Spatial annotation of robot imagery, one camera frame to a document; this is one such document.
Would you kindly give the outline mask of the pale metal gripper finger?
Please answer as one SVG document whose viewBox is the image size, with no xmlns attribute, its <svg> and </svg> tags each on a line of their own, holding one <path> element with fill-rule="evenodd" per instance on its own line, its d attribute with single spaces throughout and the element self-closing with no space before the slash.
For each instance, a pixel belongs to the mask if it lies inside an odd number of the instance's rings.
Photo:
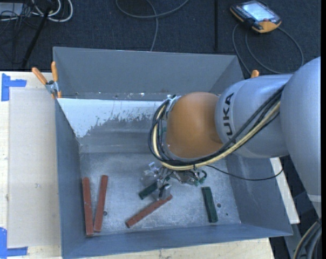
<svg viewBox="0 0 326 259">
<path fill-rule="evenodd" d="M 151 196 L 156 200 L 165 200 L 171 194 L 171 187 L 170 183 L 166 183 L 164 185 L 158 185 L 157 189 L 153 191 Z"/>
<path fill-rule="evenodd" d="M 160 163 L 151 162 L 142 172 L 141 183 L 144 186 L 149 186 L 154 182 L 162 179 L 163 167 Z"/>
</svg>

